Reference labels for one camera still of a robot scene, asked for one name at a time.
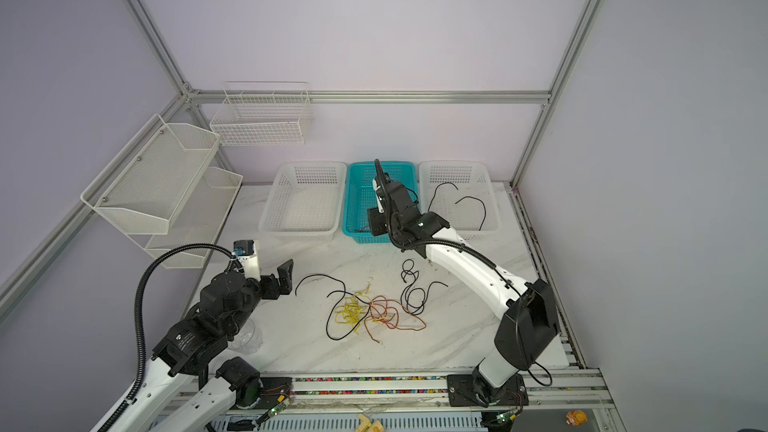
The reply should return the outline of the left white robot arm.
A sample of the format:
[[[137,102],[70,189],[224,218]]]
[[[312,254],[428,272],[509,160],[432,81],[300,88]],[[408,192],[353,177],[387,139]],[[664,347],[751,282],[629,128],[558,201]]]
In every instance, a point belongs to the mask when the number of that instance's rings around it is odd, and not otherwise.
[[[178,391],[193,379],[201,382],[198,392],[160,422],[160,429],[211,430],[213,420],[232,407],[263,409],[253,423],[259,428],[288,407],[292,382],[286,380],[270,387],[263,383],[260,372],[241,357],[226,360],[214,373],[209,371],[212,360],[240,334],[261,301],[276,300],[293,290],[293,260],[281,264],[276,274],[263,275],[256,243],[239,240],[234,246],[228,250],[210,243],[181,245],[162,253],[148,266],[134,299],[136,376],[95,430],[148,430]],[[155,347],[147,347],[143,303],[150,277],[164,261],[198,249],[224,254],[225,270],[201,290],[199,302],[169,328]]]

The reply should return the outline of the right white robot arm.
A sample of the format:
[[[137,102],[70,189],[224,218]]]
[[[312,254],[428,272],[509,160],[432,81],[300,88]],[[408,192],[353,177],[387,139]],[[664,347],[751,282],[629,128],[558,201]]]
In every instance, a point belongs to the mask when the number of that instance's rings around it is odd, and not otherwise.
[[[477,294],[500,320],[490,352],[474,368],[474,401],[487,407],[499,400],[507,382],[538,367],[538,359],[559,337],[553,288],[542,279],[527,281],[471,247],[449,222],[421,212],[410,191],[374,161],[372,187],[377,205],[368,210],[371,233],[387,235],[399,250],[414,251],[447,269]]]

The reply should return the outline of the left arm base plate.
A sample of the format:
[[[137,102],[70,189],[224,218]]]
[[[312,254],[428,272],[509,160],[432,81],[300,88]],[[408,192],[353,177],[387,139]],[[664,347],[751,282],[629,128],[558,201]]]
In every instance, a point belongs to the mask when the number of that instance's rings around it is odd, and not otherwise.
[[[276,406],[280,398],[287,401],[293,389],[293,380],[287,376],[261,377],[258,382],[252,381],[237,389],[223,378],[214,379],[212,383],[223,385],[224,391],[235,397],[231,410],[266,411]]]

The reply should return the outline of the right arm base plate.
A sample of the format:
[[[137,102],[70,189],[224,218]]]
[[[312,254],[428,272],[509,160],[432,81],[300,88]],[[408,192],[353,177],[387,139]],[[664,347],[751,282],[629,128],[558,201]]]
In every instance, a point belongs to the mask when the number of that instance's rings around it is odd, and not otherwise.
[[[501,387],[493,387],[479,374],[451,374],[446,377],[446,382],[451,407],[515,408],[529,405],[527,388],[519,374],[513,375]]]

